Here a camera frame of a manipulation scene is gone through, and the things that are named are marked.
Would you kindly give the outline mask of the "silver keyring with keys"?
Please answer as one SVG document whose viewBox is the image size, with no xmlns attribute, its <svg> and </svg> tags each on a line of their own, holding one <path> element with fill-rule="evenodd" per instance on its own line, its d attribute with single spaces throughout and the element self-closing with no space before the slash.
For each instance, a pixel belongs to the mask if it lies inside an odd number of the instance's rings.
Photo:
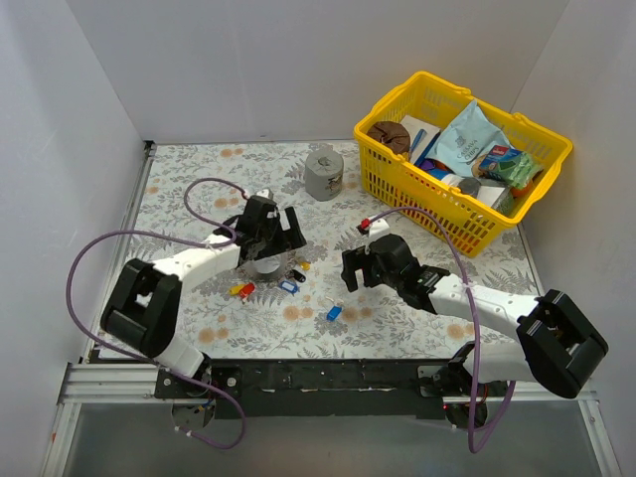
<svg viewBox="0 0 636 477">
<path fill-rule="evenodd" d="M 298 293 L 306 281 L 305 272 L 290 252 L 249 261 L 238 268 L 238 282 L 230 287 L 229 295 L 242 302 L 271 305 Z"/>
</svg>

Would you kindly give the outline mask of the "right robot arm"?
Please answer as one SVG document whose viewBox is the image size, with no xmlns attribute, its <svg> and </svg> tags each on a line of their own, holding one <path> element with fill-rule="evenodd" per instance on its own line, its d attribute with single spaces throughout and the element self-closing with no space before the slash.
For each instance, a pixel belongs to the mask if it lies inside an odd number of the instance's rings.
<svg viewBox="0 0 636 477">
<path fill-rule="evenodd" d="M 503 344 L 473 343 L 451 359 L 449 381 L 462 395 L 491 382 L 530 382 L 561 398 L 576 398 L 609 346 L 571 298 L 467 285 L 450 271 L 420 263 L 406 241 L 388 234 L 342 253 L 349 291 L 385 285 L 416 310 L 464 319 L 506 337 Z"/>
</svg>

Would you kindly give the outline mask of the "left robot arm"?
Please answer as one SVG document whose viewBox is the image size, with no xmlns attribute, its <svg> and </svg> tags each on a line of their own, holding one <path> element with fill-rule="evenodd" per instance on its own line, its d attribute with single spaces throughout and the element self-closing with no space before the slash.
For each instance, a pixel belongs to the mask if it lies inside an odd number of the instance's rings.
<svg viewBox="0 0 636 477">
<path fill-rule="evenodd" d="M 280 211 L 268 197 L 250 197 L 238 216 L 231 240 L 227 232 L 208 236 L 152 262 L 133 258 L 120 272 L 100 318 L 100 328 L 141 357 L 178 373 L 177 385 L 192 398 L 212 383 L 206 356 L 176 334 L 181 296 L 216 275 L 285 254 L 306 245 L 295 210 Z"/>
</svg>

